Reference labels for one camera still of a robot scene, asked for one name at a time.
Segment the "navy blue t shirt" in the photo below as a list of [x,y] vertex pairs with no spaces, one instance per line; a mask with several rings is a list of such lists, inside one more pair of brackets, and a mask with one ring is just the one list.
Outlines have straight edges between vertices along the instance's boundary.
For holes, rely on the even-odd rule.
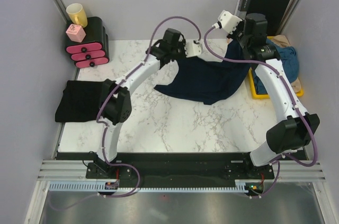
[[250,64],[204,61],[186,58],[177,61],[179,70],[168,85],[154,89],[164,95],[212,105],[231,97],[241,86]]

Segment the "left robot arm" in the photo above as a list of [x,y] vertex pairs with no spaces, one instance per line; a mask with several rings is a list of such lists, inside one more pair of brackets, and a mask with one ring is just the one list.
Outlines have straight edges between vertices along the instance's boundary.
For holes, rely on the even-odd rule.
[[131,115],[133,92],[152,74],[177,59],[186,58],[186,40],[183,34],[168,28],[162,39],[147,49],[150,54],[126,75],[117,80],[105,80],[101,90],[97,123],[104,125],[100,150],[97,154],[103,161],[98,172],[105,178],[116,173],[112,161],[117,157],[117,144],[123,123]]

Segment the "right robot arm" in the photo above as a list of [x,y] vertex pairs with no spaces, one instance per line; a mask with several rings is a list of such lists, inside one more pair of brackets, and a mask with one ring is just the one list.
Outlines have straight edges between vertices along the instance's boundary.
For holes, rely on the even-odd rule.
[[267,42],[267,20],[263,14],[252,13],[241,19],[230,12],[222,12],[220,27],[229,38],[237,41],[245,61],[251,64],[263,83],[275,110],[277,124],[266,132],[266,141],[250,153],[243,164],[243,173],[255,178],[262,166],[279,157],[291,157],[292,152],[312,145],[314,156],[310,166],[317,161],[318,150],[314,133],[320,119],[310,114],[299,101],[284,72],[281,56],[273,44]]

